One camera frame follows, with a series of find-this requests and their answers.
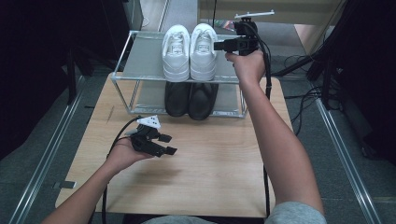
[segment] person's left arm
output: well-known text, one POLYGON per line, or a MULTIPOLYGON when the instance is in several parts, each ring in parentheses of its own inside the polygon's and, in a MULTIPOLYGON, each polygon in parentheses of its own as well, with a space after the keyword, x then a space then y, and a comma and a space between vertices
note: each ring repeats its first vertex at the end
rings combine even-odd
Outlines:
POLYGON ((88 223, 93 209, 113 176, 147 158, 152 156, 133 150, 129 138, 119 140, 105 163, 42 223, 88 223))

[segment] white shoe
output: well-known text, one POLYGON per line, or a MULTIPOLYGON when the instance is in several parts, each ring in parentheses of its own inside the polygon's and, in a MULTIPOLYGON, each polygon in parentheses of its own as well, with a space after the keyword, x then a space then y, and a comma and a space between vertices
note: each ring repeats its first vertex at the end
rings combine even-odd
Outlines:
POLYGON ((213 43, 218 41, 215 30, 208 24, 198 24, 191 35, 190 67, 191 77, 195 80, 208 81, 216 73, 217 52, 213 43))
POLYGON ((182 25, 174 25, 163 38, 163 72, 170 82, 185 81, 190 76, 190 35, 182 25))

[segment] person's left hand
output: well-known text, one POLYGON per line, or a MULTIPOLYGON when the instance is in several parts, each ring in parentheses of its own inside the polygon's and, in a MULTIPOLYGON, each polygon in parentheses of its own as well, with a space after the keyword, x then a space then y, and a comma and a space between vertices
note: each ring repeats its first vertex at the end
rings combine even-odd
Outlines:
POLYGON ((153 158, 153 156, 148 153, 135 151, 132 147, 131 139, 126 137, 119 139, 105 161, 105 165, 117 174, 135 162, 149 158, 153 158))

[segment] person's right arm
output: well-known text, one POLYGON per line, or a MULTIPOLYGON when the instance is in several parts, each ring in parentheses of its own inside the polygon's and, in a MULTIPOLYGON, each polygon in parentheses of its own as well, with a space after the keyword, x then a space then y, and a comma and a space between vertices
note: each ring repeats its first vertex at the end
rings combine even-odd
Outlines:
POLYGON ((305 203, 323 214, 317 182, 306 151, 260 86, 265 69, 262 52, 256 50, 248 56, 226 53, 226 58, 233 63, 239 78, 262 161, 274 188, 276 204, 305 203))

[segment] clear shelf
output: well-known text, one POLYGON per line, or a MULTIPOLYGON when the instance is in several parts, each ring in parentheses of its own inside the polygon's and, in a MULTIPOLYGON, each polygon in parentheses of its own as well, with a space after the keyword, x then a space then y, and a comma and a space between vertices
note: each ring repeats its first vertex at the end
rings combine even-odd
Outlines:
MULTIPOLYGON (((124 50, 120 56, 115 72, 111 76, 121 100, 128 113, 166 114, 164 109, 164 86, 163 74, 163 47, 164 33, 130 31, 124 50), (125 52, 129 56, 123 72, 118 73, 125 52), (118 81, 136 81, 132 93, 131 102, 127 103, 122 95, 118 81)), ((219 41, 236 38, 236 35, 218 35, 219 41)), ((233 65, 224 57, 224 51, 218 51, 217 72, 215 77, 207 83, 218 83, 218 97, 211 116, 244 118, 247 109, 244 98, 237 88, 239 83, 233 65)), ((188 79, 186 82, 202 82, 188 79)))

